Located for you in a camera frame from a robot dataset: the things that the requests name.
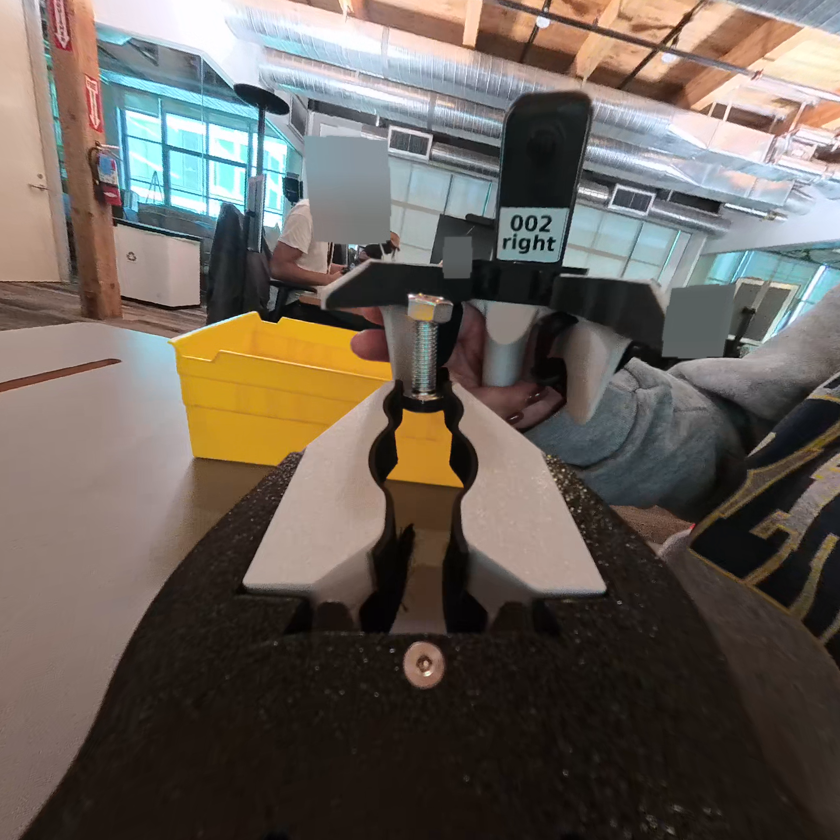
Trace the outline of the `wooden post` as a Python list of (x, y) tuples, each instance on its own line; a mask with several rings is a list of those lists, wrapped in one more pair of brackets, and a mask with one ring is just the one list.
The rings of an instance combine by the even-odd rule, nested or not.
[(104, 133), (90, 129), (85, 102), (84, 74), (100, 79), (93, 2), (66, 3), (70, 16), (72, 52), (54, 47), (48, 12), (47, 17), (81, 312), (90, 319), (121, 319), (123, 307), (112, 209), (98, 201), (88, 164), (90, 147), (96, 142), (106, 144), (105, 124)]

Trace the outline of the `white door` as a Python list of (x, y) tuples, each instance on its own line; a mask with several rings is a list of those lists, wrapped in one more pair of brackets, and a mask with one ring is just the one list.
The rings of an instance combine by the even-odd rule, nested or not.
[(70, 279), (52, 114), (39, 3), (2, 1), (2, 282)]

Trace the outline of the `person's right forearm grey sleeve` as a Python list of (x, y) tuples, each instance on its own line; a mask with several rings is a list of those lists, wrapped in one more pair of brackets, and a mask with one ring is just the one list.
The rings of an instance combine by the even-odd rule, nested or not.
[(630, 360), (587, 423), (560, 409), (525, 435), (574, 467), (606, 504), (698, 522), (740, 485), (749, 453), (838, 367), (835, 286), (743, 358), (668, 371)]

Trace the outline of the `red fire extinguisher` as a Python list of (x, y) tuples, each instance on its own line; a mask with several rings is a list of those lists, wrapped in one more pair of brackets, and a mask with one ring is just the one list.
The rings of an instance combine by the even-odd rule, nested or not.
[(119, 185), (118, 148), (96, 142), (87, 153), (94, 193), (107, 206), (123, 205)]

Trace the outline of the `yellow plastic bin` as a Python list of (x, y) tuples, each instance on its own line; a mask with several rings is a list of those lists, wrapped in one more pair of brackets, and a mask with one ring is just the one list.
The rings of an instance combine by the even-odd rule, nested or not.
[(344, 489), (372, 484), (392, 370), (350, 342), (347, 330), (253, 312), (172, 339), (194, 457), (277, 466), (306, 449)]

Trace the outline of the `silver ceiling air duct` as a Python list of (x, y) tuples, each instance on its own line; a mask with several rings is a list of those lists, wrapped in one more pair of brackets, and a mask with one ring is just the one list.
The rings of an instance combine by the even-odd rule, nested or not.
[(775, 135), (301, 3), (228, 2), (225, 21), (262, 48), (271, 89), (495, 146), (522, 96), (584, 93), (591, 172), (790, 214), (816, 194), (838, 200), (838, 164), (816, 156), (830, 141), (814, 129)]

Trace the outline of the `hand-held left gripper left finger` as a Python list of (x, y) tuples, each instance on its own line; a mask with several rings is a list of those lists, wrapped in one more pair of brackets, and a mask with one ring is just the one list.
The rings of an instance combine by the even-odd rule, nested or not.
[(384, 483), (397, 464), (403, 387), (384, 384), (304, 450), (243, 579), (249, 594), (363, 604), (394, 532)]

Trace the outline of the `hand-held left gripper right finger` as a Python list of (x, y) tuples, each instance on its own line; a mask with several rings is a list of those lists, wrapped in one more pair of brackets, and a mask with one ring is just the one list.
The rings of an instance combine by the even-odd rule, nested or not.
[(476, 600), (597, 597), (606, 583), (541, 450), (458, 384), (448, 384), (457, 575)]

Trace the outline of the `black floor lamp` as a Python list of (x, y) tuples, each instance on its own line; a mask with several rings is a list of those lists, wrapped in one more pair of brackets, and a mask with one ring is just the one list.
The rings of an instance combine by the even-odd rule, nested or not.
[(237, 83), (235, 94), (246, 104), (257, 109), (255, 173), (248, 179), (248, 192), (245, 203), (246, 248), (251, 253), (261, 253), (264, 237), (264, 211), (266, 195), (266, 176), (264, 173), (266, 116), (274, 114), (285, 116), (289, 113), (288, 104), (270, 90)]

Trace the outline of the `white duct vent grille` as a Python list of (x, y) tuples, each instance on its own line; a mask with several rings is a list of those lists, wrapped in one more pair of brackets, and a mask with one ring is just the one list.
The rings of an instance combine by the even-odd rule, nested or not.
[(606, 207), (620, 214), (646, 217), (650, 214), (657, 197), (656, 191), (617, 183), (610, 191)]
[(388, 128), (386, 147), (388, 154), (411, 161), (429, 162), (434, 146), (434, 136), (414, 129), (391, 125)]

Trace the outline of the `person's right hand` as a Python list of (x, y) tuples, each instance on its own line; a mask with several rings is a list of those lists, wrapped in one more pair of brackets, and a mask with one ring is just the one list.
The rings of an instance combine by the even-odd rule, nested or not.
[[(378, 308), (350, 311), (373, 324), (352, 338), (353, 352), (366, 361), (390, 362), (382, 311)], [(530, 381), (519, 380), (506, 387), (483, 386), (484, 349), (485, 320), (476, 308), (466, 304), (458, 339), (447, 362), (449, 378), (521, 432), (539, 425), (563, 407), (564, 397), (560, 393)]]

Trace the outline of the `silver hex bolt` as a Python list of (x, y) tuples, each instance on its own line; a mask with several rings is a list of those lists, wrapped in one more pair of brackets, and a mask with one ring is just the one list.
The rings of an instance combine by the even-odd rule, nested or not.
[(452, 319), (453, 310), (453, 303), (443, 297), (426, 293), (407, 296), (406, 315), (413, 323), (411, 392), (438, 392), (438, 329)]

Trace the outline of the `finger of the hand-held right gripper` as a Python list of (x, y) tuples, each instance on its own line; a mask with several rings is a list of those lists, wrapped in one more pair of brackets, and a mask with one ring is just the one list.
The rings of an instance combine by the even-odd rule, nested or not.
[(320, 306), (325, 311), (374, 308), (383, 319), (388, 361), (392, 378), (414, 382), (420, 370), (441, 370), (457, 340), (459, 325), (444, 331), (443, 338), (433, 338), (426, 346), (436, 352), (434, 366), (422, 359), (415, 363), (414, 322), (408, 316), (408, 297), (424, 294), (441, 297), (454, 305), (465, 299), (463, 277), (447, 278), (444, 269), (433, 265), (415, 265), (369, 260), (357, 266), (320, 291)]
[(588, 422), (631, 344), (661, 353), (667, 300), (643, 280), (562, 276), (556, 289), (556, 308), (575, 320), (556, 346), (564, 407), (572, 421)]

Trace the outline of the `person's navy patterned top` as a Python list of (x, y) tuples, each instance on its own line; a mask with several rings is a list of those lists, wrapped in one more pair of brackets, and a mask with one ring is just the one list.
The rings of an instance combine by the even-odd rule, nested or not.
[(659, 555), (721, 645), (838, 669), (839, 376), (790, 410), (740, 485)]

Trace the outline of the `black monitor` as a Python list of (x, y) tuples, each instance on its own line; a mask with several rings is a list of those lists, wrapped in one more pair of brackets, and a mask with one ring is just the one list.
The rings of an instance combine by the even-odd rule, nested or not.
[(444, 258), (445, 240), (447, 238), (470, 238), (472, 240), (472, 255), (474, 259), (492, 259), (496, 245), (496, 220), (468, 214), (466, 217), (455, 217), (441, 214), (438, 217), (434, 243), (429, 262), (439, 264)]

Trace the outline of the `dark jacket on chair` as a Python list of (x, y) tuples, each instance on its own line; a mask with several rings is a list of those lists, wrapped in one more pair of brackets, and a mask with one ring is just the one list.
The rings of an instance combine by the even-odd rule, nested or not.
[(256, 312), (269, 320), (267, 252), (248, 247), (250, 216), (223, 203), (217, 215), (206, 277), (206, 325)]

